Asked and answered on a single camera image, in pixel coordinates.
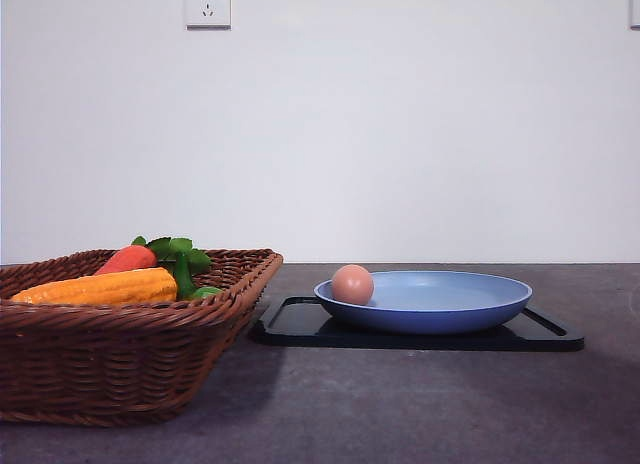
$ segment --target blue plate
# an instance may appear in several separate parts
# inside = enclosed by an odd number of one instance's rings
[[[331,281],[315,295],[335,318],[401,334],[458,334],[498,326],[518,315],[533,291],[506,277],[454,271],[372,272],[366,306],[333,299]]]

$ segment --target black tray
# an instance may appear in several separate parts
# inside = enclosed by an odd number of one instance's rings
[[[528,305],[509,322],[455,335],[390,334],[355,327],[332,317],[315,297],[272,304],[251,328],[257,342],[276,346],[465,351],[578,351],[584,336]]]

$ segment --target plate rim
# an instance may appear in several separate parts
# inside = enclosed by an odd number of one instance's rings
[[[368,305],[358,305],[358,304],[349,304],[348,302],[342,302],[342,301],[337,301],[335,299],[329,299],[327,297],[322,296],[318,290],[320,289],[320,287],[325,286],[327,284],[331,283],[331,279],[325,280],[320,282],[319,284],[317,284],[314,288],[313,288],[313,293],[314,295],[320,299],[321,301],[324,302],[328,302],[331,304],[337,304],[339,306],[344,306],[347,308],[352,308],[352,309],[358,309],[358,310],[363,310],[365,312],[399,312],[399,313],[410,313],[410,312],[415,312],[415,313],[424,313],[424,314],[429,314],[429,313],[446,313],[446,312],[450,312],[450,313],[459,313],[459,312],[474,312],[474,311],[486,311],[488,309],[500,309],[503,307],[509,307],[509,306],[513,306],[515,304],[520,304],[522,302],[527,302],[529,299],[531,299],[531,296],[533,295],[533,288],[527,284],[526,282],[522,282],[519,281],[517,279],[511,278],[511,277],[505,277],[505,276],[499,276],[496,274],[486,274],[483,272],[468,272],[468,271],[447,271],[447,270],[433,270],[433,271],[429,271],[429,270],[398,270],[398,271],[374,271],[371,272],[371,275],[373,276],[374,274],[403,274],[403,273],[413,273],[413,274],[467,274],[467,275],[473,275],[473,276],[482,276],[482,277],[491,277],[491,278],[495,278],[495,279],[499,279],[499,280],[505,280],[505,281],[511,281],[511,282],[515,282],[516,284],[519,284],[521,286],[524,286],[524,288],[526,289],[527,293],[524,297],[521,297],[519,299],[514,299],[511,301],[507,301],[501,304],[498,304],[496,306],[491,306],[491,307],[482,307],[482,308],[469,308],[469,309],[389,309],[389,308],[384,308],[384,307],[369,307]]]

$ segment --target outlet cover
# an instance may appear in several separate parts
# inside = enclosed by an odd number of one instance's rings
[[[231,29],[231,0],[184,0],[188,30]]]

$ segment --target white wall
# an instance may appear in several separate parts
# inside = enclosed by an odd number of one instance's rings
[[[640,261],[628,0],[3,0],[2,262]]]

